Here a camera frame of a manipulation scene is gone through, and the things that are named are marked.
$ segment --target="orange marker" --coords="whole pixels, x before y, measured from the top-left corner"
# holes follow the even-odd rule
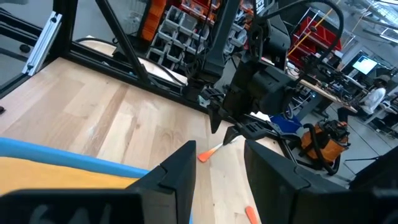
[[[252,206],[247,206],[245,211],[246,211],[246,215],[249,218],[250,223],[258,224],[256,214],[254,213],[254,209],[252,208]]]
[[[235,142],[237,138],[238,137],[234,138],[229,144]],[[200,162],[206,162],[210,158],[210,156],[213,155],[217,151],[217,149],[221,148],[222,146],[223,143],[220,143],[216,147],[210,149],[209,151],[199,154],[198,159],[200,160]]]

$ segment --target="white shirt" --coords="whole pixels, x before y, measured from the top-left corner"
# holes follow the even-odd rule
[[[361,102],[364,102],[365,104],[361,106],[362,109],[369,115],[373,114],[377,106],[383,101],[385,95],[386,95],[385,88],[378,88],[372,90],[368,95],[366,95],[361,100]]]

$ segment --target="computer monitor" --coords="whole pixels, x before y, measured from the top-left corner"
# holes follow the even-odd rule
[[[353,67],[363,74],[367,75],[376,65],[377,62],[375,62],[374,60],[362,56],[358,59],[358,61],[354,63]]]

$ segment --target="desk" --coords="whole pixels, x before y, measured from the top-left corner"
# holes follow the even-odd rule
[[[287,73],[287,75],[293,80],[298,79],[298,77],[297,77],[298,73],[296,73],[296,72]],[[345,108],[348,108],[349,110],[351,110],[355,113],[357,112],[356,109],[354,109],[352,106],[346,106],[346,105],[342,104],[341,100],[337,96],[331,95],[330,93],[326,92],[325,90],[322,90],[320,87],[318,87],[316,85],[312,85],[311,83],[309,83],[305,80],[301,80],[300,84],[302,84],[303,86],[318,93],[316,95],[316,97],[314,97],[314,99],[311,99],[311,101],[309,103],[307,103],[304,106],[304,108],[300,110],[300,112],[298,112],[297,119],[300,121],[303,120],[307,114],[309,114],[311,111],[313,111],[317,107],[317,105],[319,103],[321,103],[325,98],[329,99],[330,101],[332,101],[334,103],[338,103],[339,105],[344,106]]]
[[[354,85],[360,87],[362,90],[366,90],[366,87],[363,86],[363,85],[361,85],[361,84],[360,84],[359,82],[357,82],[355,79],[353,79],[353,78],[351,78],[351,77],[349,77],[349,76],[347,76],[347,75],[344,75],[344,77],[345,77],[349,82],[354,83]]]
[[[114,47],[86,45],[111,54]],[[146,69],[162,75],[160,69]],[[0,100],[0,136],[153,169],[188,140],[197,153],[222,142],[229,123],[211,134],[207,114],[62,58]],[[258,141],[282,155],[271,139]],[[194,223],[248,223],[255,208],[244,168],[244,139],[197,163]]]

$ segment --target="person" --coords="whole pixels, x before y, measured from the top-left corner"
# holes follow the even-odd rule
[[[341,107],[337,110],[338,120],[348,122],[348,116],[365,117],[372,115],[377,106],[383,101],[386,95],[386,86],[390,80],[388,75],[381,75],[374,79],[375,88],[368,93],[355,108],[358,112],[352,112],[348,108]]]

